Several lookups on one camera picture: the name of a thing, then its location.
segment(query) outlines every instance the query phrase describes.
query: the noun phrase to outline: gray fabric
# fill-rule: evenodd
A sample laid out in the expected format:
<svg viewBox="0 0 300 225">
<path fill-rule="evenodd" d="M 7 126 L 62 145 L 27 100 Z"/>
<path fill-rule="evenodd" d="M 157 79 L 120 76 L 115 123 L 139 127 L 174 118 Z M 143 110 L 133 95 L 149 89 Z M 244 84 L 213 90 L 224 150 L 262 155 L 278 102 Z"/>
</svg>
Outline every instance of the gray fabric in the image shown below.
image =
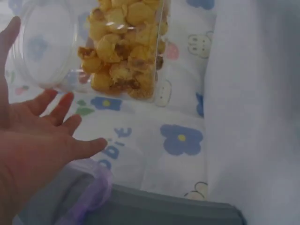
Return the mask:
<svg viewBox="0 0 300 225">
<path fill-rule="evenodd" d="M 53 225 L 94 180 L 65 167 L 19 214 L 25 225 Z M 114 185 L 110 200 L 88 213 L 83 225 L 244 225 L 233 206 L 151 194 Z"/>
<path fill-rule="evenodd" d="M 146 193 L 115 185 L 110 200 L 84 225 L 245 225 L 233 206 Z"/>
</svg>

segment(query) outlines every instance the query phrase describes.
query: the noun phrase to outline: green leaf print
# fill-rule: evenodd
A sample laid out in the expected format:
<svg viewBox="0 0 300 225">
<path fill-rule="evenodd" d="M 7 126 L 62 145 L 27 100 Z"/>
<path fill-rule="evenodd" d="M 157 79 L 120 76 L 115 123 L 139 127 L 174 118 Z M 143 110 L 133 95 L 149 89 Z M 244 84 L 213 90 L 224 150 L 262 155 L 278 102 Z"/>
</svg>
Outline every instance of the green leaf print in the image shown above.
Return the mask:
<svg viewBox="0 0 300 225">
<path fill-rule="evenodd" d="M 77 102 L 77 104 L 80 105 L 80 106 L 86 106 L 86 103 L 85 103 L 85 101 L 83 101 L 83 100 L 79 100 L 79 101 Z"/>
<path fill-rule="evenodd" d="M 90 108 L 86 108 L 86 107 L 79 107 L 77 110 L 76 110 L 76 114 L 79 114 L 81 116 L 86 116 L 86 115 L 89 115 L 91 113 L 93 113 L 95 110 L 93 109 L 90 109 Z"/>
</svg>

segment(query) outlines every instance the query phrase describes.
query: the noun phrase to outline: clear plastic container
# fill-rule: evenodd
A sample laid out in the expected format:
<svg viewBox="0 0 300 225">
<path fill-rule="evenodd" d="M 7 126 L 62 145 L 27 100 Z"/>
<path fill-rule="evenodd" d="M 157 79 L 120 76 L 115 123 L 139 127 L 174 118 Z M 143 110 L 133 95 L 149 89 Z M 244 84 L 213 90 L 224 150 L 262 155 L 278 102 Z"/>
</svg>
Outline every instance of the clear plastic container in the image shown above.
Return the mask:
<svg viewBox="0 0 300 225">
<path fill-rule="evenodd" d="M 44 89 L 155 102 L 169 9 L 170 0 L 29 0 L 11 58 Z"/>
</svg>

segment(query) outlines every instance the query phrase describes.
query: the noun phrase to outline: jar lid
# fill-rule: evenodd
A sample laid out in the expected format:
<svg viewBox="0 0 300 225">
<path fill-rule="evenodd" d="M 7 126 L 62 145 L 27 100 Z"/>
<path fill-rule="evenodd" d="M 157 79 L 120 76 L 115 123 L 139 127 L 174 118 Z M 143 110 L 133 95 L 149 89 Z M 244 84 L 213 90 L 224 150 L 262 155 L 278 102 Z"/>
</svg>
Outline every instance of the jar lid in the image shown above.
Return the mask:
<svg viewBox="0 0 300 225">
<path fill-rule="evenodd" d="M 12 51 L 17 72 L 27 82 L 53 88 L 76 55 L 77 24 L 69 0 L 31 0 L 20 13 L 19 37 Z"/>
</svg>

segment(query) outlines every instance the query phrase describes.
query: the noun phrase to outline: white fabric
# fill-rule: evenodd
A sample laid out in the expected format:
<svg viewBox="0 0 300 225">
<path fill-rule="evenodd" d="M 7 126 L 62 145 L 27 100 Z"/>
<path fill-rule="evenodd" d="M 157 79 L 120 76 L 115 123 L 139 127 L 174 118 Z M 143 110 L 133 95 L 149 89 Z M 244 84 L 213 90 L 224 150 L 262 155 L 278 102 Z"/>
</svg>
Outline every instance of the white fabric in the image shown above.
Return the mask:
<svg viewBox="0 0 300 225">
<path fill-rule="evenodd" d="M 300 2 L 220 3 L 205 81 L 209 197 L 300 222 Z"/>
</svg>

